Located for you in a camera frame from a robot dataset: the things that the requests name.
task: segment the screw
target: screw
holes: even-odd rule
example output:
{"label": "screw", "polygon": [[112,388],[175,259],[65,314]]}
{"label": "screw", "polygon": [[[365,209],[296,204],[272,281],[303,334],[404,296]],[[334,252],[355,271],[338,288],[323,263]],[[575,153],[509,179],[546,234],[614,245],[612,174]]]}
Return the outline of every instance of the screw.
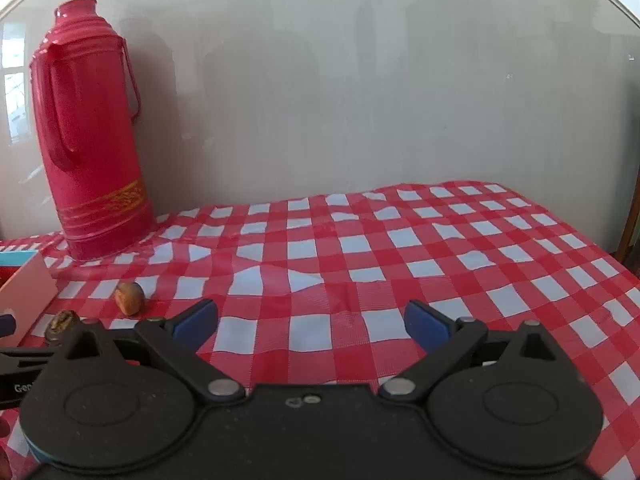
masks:
{"label": "screw", "polygon": [[302,399],[300,399],[300,397],[291,397],[285,400],[284,403],[290,408],[300,408],[302,406]]}
{"label": "screw", "polygon": [[415,390],[415,383],[409,379],[394,377],[384,383],[382,387],[391,395],[408,395]]}
{"label": "screw", "polygon": [[226,397],[236,393],[236,391],[240,389],[240,384],[233,379],[216,379],[209,383],[207,389],[210,394],[218,397]]}
{"label": "screw", "polygon": [[307,404],[318,404],[322,399],[320,398],[320,396],[317,395],[305,395],[304,397],[302,397],[302,400],[304,400]]}

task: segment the red and white checkered tablecloth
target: red and white checkered tablecloth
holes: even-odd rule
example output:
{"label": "red and white checkered tablecloth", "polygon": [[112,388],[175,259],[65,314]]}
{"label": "red and white checkered tablecloth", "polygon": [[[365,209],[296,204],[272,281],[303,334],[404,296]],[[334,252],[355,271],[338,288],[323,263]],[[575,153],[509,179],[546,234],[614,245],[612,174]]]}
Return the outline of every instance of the red and white checkered tablecloth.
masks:
{"label": "red and white checkered tablecloth", "polygon": [[[377,387],[423,354],[402,323],[418,298],[492,329],[539,319],[604,406],[591,466],[609,480],[640,474],[638,280],[543,207],[499,184],[402,184],[366,193],[208,206],[159,218],[126,253],[80,264],[60,234],[0,243],[39,248],[60,293],[25,345],[41,345],[52,314],[71,308],[129,327],[110,299],[136,280],[145,316],[171,317],[202,297],[220,327],[200,349],[245,386],[260,382]],[[2,441],[14,471],[33,465],[17,424]]]}

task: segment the small brown object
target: small brown object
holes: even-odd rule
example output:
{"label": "small brown object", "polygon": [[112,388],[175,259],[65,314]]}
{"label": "small brown object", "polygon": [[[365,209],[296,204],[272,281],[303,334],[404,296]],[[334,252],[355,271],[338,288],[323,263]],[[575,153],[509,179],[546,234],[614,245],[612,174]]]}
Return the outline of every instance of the small brown object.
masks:
{"label": "small brown object", "polygon": [[79,322],[80,318],[73,310],[61,310],[49,321],[44,331],[44,340],[47,345],[59,345],[65,334]]}
{"label": "small brown object", "polygon": [[125,316],[135,316],[145,306],[145,291],[136,282],[120,282],[113,299]]}

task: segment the cardboard box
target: cardboard box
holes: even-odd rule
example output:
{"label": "cardboard box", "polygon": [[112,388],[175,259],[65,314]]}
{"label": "cardboard box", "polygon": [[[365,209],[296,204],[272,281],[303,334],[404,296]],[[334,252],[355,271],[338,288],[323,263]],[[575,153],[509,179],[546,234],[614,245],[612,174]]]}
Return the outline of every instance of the cardboard box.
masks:
{"label": "cardboard box", "polygon": [[47,305],[58,294],[38,251],[0,253],[0,315],[15,317],[15,332],[0,338],[0,346],[18,346]]}

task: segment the white wall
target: white wall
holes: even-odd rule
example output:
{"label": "white wall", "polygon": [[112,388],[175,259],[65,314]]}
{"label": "white wall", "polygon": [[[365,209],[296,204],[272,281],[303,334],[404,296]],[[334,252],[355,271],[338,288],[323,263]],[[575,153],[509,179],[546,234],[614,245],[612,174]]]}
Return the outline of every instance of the white wall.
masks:
{"label": "white wall", "polygon": [[[62,1],[24,0],[3,23],[25,25],[30,53]],[[98,0],[98,11],[129,42],[158,213],[473,178],[617,242],[640,154],[640,30],[609,0]],[[33,127],[15,141],[0,123],[6,236],[56,225],[39,167]]]}

